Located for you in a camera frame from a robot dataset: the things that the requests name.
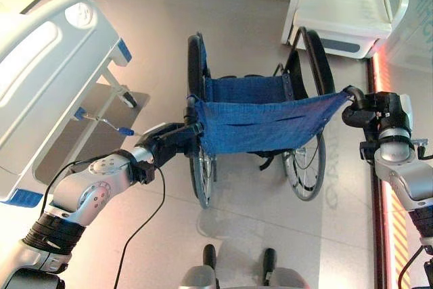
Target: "cart wheel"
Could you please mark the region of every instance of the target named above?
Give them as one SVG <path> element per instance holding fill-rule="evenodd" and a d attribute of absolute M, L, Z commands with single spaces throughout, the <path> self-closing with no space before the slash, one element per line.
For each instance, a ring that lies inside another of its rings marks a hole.
<path fill-rule="evenodd" d="M 277 252 L 273 248 L 267 248 L 263 257 L 263 286 L 269 286 L 269 278 L 277 264 Z"/>
<path fill-rule="evenodd" d="M 209 265 L 215 270 L 217 265 L 217 253 L 212 244 L 207 244 L 203 249 L 203 265 Z"/>
<path fill-rule="evenodd" d="M 130 108 L 137 106 L 137 102 L 128 91 L 122 95 L 122 101 Z"/>
<path fill-rule="evenodd" d="M 302 148 L 284 152 L 282 157 L 284 172 L 296 196 L 304 201 L 314 199 L 325 174 L 326 150 L 322 134 L 313 137 Z"/>
<path fill-rule="evenodd" d="M 200 145 L 197 154 L 189 159 L 194 194 L 203 209 L 208 208 L 210 204 L 212 183 L 217 175 L 216 163 L 215 157 L 208 156 Z"/>

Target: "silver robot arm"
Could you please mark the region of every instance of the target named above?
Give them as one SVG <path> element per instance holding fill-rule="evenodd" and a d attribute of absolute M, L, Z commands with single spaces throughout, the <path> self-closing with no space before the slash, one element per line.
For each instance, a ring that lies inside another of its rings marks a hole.
<path fill-rule="evenodd" d="M 185 123 L 159 125 L 141 136 L 131 152 L 118 150 L 61 180 L 39 220 L 0 262 L 0 289 L 65 288 L 56 274 L 67 268 L 86 226 L 106 204 L 137 182 L 151 182 L 155 168 L 177 153 L 189 155 L 202 126 Z"/>
<path fill-rule="evenodd" d="M 405 131 L 395 129 L 393 132 Z M 374 160 L 376 175 L 391 185 L 418 228 L 421 245 L 433 255 L 433 218 L 429 218 L 433 216 L 433 167 L 418 160 L 406 143 L 398 142 L 381 144 Z"/>
<path fill-rule="evenodd" d="M 136 161 L 153 159 L 150 151 L 140 147 L 131 156 Z M 25 288 L 27 282 L 29 288 L 57 288 L 51 284 L 52 276 L 41 279 L 37 275 L 64 271 L 86 226 L 108 201 L 135 183 L 130 159 L 119 154 L 96 160 L 86 170 L 61 180 L 39 220 L 0 264 L 0 288 Z M 26 271 L 17 274 L 18 270 Z"/>
<path fill-rule="evenodd" d="M 356 87 L 346 91 L 354 96 L 342 113 L 344 123 L 363 128 L 361 158 L 374 162 L 376 175 L 388 182 L 409 213 L 427 254 L 433 255 L 433 167 L 423 160 L 427 139 L 411 140 L 412 109 L 407 95 L 379 92 L 364 95 Z M 424 264 L 433 288 L 433 259 Z"/>

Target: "floor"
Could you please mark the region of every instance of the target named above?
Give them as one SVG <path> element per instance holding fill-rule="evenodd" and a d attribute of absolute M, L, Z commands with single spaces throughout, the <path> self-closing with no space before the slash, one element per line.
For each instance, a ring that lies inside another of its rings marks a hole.
<path fill-rule="evenodd" d="M 127 67 L 113 66 L 112 72 L 149 97 L 133 124 L 138 132 L 182 121 L 187 38 L 197 30 L 214 77 L 270 75 L 288 54 L 279 44 L 288 0 L 95 1 L 133 55 Z M 336 89 L 366 89 L 364 62 L 328 59 Z M 304 55 L 301 60 L 308 72 Z M 311 75 L 305 79 L 313 94 Z M 312 202 L 292 193 L 280 161 L 260 172 L 260 158 L 236 154 L 219 156 L 212 206 L 202 210 L 188 161 L 179 155 L 164 165 L 166 203 L 131 241 L 118 288 L 176 288 L 190 267 L 201 264 L 208 243 L 216 247 L 222 288 L 257 284 L 267 247 L 276 249 L 278 266 L 297 270 L 311 288 L 373 288 L 369 167 L 359 159 L 363 134 L 340 117 L 341 110 L 325 130 L 325 181 Z M 131 149 L 135 141 L 127 138 L 122 147 Z M 115 197 L 75 248 L 62 274 L 67 288 L 111 288 L 125 241 L 161 199 L 159 175 Z"/>

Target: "wheelchair wheel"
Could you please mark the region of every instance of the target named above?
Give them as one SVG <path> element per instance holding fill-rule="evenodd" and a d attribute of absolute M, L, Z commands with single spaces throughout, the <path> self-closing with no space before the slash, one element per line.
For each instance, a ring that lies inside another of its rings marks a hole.
<path fill-rule="evenodd" d="M 216 163 L 200 146 L 198 153 L 189 159 L 194 193 L 204 209 L 209 207 L 212 183 L 217 179 Z"/>
<path fill-rule="evenodd" d="M 296 196 L 304 201 L 314 199 L 319 193 L 325 174 L 325 141 L 316 135 L 302 148 L 282 154 L 284 172 Z"/>

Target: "blue fabric seat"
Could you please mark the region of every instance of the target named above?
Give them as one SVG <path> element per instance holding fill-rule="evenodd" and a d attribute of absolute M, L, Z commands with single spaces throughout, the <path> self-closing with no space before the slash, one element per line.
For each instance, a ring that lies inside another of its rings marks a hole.
<path fill-rule="evenodd" d="M 210 155 L 300 148 L 318 134 L 348 99 L 341 91 L 290 100 L 282 76 L 204 81 L 195 104 Z"/>

